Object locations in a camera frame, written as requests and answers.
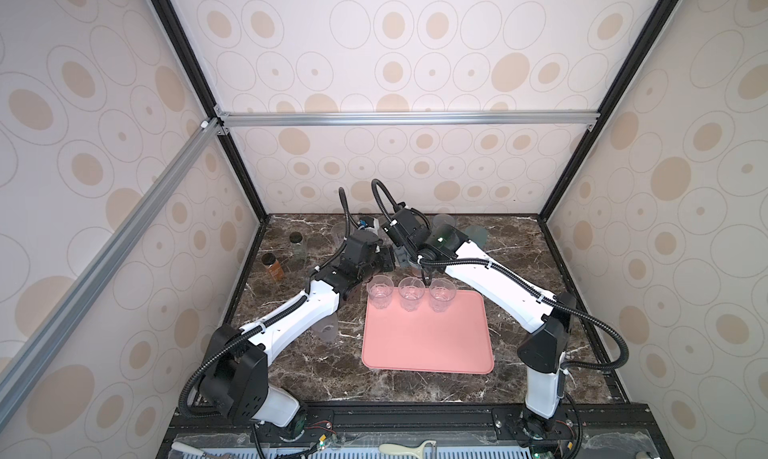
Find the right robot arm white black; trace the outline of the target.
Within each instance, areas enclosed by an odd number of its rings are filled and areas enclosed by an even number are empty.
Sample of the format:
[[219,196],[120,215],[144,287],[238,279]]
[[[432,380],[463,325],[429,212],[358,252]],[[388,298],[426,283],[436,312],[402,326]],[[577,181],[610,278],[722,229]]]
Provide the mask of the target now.
[[431,227],[411,208],[382,223],[394,245],[402,247],[423,272],[442,272],[481,293],[527,331],[517,354],[527,369],[525,407],[541,420],[551,419],[564,387],[562,363],[570,335],[575,299],[557,296],[503,266],[467,234],[444,223]]

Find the clear faceted glass one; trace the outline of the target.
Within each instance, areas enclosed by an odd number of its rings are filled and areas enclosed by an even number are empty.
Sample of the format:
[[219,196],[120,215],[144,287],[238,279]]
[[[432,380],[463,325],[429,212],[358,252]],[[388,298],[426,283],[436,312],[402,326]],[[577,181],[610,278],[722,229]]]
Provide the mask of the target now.
[[425,294],[425,284],[420,278],[406,277],[398,285],[400,305],[407,312],[416,311]]

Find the clear faceted glass five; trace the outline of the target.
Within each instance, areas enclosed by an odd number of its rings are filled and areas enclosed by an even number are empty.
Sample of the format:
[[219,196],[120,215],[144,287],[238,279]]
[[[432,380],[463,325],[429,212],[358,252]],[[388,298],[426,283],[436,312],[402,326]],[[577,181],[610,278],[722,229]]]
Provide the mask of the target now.
[[366,285],[368,303],[376,309],[387,308],[393,298],[394,284],[386,275],[374,276]]

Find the clear faceted glass three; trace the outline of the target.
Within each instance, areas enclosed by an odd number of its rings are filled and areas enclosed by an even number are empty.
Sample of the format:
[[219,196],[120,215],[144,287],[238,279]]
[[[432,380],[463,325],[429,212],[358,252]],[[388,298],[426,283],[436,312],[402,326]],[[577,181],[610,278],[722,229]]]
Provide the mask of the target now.
[[457,294],[455,284],[444,278],[435,278],[429,286],[430,307],[436,313],[446,312]]

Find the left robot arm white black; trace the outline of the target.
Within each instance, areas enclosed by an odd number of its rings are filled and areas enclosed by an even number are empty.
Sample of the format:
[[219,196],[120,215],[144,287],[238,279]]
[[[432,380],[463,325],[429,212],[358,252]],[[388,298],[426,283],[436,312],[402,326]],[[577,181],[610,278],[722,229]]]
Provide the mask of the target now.
[[312,270],[298,294],[240,328],[216,329],[202,364],[182,388],[179,411],[187,417],[220,415],[233,425],[263,421],[299,434],[306,413],[298,399],[269,383],[269,367],[306,330],[336,313],[360,285],[395,269],[393,249],[378,228],[370,216],[348,219],[343,243]]

